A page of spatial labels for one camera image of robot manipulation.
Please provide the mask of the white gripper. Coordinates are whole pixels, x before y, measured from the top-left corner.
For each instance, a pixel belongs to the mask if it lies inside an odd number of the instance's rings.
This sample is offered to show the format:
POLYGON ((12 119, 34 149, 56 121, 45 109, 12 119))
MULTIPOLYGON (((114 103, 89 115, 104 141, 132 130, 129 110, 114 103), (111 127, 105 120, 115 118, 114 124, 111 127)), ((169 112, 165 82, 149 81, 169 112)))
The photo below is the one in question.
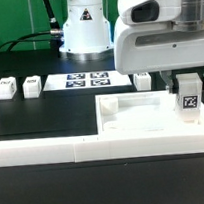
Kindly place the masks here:
POLYGON ((204 30, 179 32, 172 30, 169 22, 126 25, 118 19, 114 61, 115 69, 125 75, 161 72, 165 89, 176 94, 177 82, 171 70, 204 66, 204 30))

